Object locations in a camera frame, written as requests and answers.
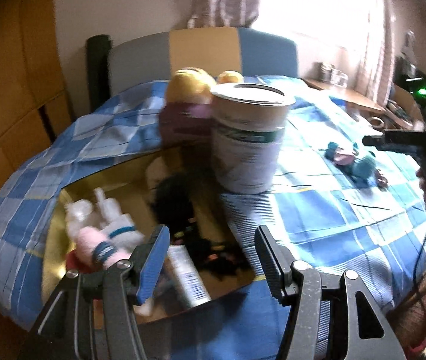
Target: wooden shelf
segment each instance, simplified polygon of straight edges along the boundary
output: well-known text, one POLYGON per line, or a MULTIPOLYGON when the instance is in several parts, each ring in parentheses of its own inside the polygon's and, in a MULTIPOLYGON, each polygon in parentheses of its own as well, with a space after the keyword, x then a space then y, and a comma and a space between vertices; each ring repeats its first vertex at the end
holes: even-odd
POLYGON ((371 101, 367 97, 364 97, 362 94, 358 92, 348 89, 342 88, 333 84, 328 84, 326 82, 317 81, 315 79, 302 79, 310 88, 318 89, 320 91, 328 91, 331 95, 341 98, 350 106, 371 112, 373 114, 382 115, 385 113, 385 109, 380 107, 375 102, 371 101))

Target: teal stripe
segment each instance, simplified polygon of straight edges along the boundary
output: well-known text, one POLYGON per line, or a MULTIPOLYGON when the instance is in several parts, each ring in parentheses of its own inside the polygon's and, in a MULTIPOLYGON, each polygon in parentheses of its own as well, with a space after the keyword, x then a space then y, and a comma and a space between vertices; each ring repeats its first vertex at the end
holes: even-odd
POLYGON ((119 229, 113 230, 110 233, 109 237, 110 238, 114 238, 114 237, 116 237, 116 236, 118 236, 120 234, 127 233, 128 231, 135 231, 135 230, 136 229, 135 229, 134 226, 120 227, 119 229))

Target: wire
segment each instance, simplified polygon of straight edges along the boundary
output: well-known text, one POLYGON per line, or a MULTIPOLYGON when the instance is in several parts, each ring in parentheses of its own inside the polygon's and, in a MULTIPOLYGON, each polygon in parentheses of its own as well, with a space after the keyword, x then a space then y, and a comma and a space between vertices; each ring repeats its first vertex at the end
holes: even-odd
POLYGON ((421 260, 421 255, 422 255, 423 251, 425 251, 425 245, 426 245, 426 234, 425 234, 425 239, 423 239, 423 242, 421 244, 421 249, 418 253, 418 257, 416 258, 416 262, 414 263, 413 288, 414 288, 414 292, 416 292, 416 296, 418 298, 420 306, 421 306, 423 312, 425 313, 425 319, 426 319, 426 306, 425 306, 425 303, 423 302, 422 295, 421 295, 421 292, 420 292, 420 287, 418 285, 418 279, 417 279, 418 265, 419 265, 420 260, 421 260))

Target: blue checkered bedspread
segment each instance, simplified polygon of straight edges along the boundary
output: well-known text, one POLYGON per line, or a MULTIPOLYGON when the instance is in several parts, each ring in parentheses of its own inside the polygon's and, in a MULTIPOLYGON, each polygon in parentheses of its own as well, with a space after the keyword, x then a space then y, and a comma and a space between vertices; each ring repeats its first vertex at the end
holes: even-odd
MULTIPOLYGON (((302 81, 279 76, 249 81, 264 81, 296 96, 270 193, 222 195, 231 230, 254 270, 262 273, 254 251, 254 229, 268 225, 296 258, 324 272, 358 271, 383 310, 392 309, 411 289, 414 262, 426 231, 415 176, 418 165, 402 154, 376 152, 389 189, 379 190, 373 179, 355 184, 324 158, 324 149, 330 140, 361 145, 362 137, 373 130, 354 122, 325 92, 310 90, 302 81)), ((155 81, 135 86, 79 118, 1 189, 0 310, 22 327, 30 328, 42 307, 42 257, 59 191, 158 149, 157 114, 166 85, 155 81)), ((426 267, 426 253, 423 256, 421 272, 426 267)), ((268 358, 278 349, 287 312, 271 298, 262 280, 198 312, 141 330, 150 356, 268 358), (157 340, 149 345, 148 337, 158 334, 165 337, 164 345, 157 340)), ((320 352, 326 347, 327 316, 324 304, 320 352)))

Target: green label band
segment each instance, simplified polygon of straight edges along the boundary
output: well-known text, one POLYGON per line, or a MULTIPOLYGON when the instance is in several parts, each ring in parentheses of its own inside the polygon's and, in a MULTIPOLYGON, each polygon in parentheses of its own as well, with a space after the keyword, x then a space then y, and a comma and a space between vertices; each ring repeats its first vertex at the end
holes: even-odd
POLYGON ((283 128, 276 131, 247 131, 238 128, 228 127, 222 123, 216 122, 215 128, 219 134, 227 138, 238 140, 247 143, 273 143, 281 139, 283 135, 283 128))

